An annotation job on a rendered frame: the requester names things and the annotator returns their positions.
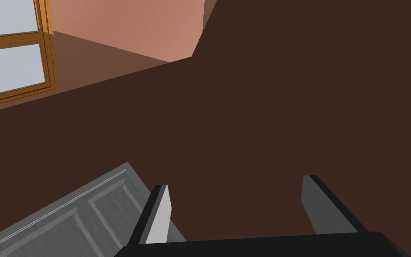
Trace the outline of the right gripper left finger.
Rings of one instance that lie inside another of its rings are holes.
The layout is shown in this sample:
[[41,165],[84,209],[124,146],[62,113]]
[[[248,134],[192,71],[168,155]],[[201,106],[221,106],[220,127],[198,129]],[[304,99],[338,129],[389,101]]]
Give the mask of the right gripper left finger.
[[143,208],[128,245],[166,243],[172,212],[167,185],[156,185]]

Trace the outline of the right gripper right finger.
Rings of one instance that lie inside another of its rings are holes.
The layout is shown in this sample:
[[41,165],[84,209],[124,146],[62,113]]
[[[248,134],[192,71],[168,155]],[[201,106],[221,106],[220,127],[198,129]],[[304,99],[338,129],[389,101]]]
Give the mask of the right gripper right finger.
[[316,175],[303,176],[301,202],[316,234],[368,232]]

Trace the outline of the grey panelled door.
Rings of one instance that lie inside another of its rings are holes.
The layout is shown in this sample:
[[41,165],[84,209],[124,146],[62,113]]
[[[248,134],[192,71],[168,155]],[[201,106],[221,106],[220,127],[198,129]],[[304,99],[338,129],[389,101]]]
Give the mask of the grey panelled door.
[[114,257],[150,190],[124,163],[0,232],[0,257]]

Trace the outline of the wooden framed window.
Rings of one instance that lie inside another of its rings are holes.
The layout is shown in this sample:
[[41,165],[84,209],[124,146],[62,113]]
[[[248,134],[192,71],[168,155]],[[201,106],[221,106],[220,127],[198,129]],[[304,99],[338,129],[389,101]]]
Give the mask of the wooden framed window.
[[0,0],[0,106],[57,89],[50,0]]

